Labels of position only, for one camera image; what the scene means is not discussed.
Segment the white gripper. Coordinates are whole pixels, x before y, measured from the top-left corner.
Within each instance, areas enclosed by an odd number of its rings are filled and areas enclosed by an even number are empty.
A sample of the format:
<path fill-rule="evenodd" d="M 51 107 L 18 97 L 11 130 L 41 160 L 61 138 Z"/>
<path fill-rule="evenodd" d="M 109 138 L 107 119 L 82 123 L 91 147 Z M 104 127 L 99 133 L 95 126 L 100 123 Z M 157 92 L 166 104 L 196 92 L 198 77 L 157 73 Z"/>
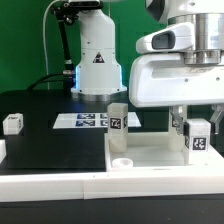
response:
<path fill-rule="evenodd" d="M 132 64 L 129 99 L 136 107 L 169 108 L 169 130 L 184 134 L 186 105 L 212 106 L 212 133 L 224 118 L 224 59 L 215 65 L 186 65 L 180 53 L 147 54 Z"/>

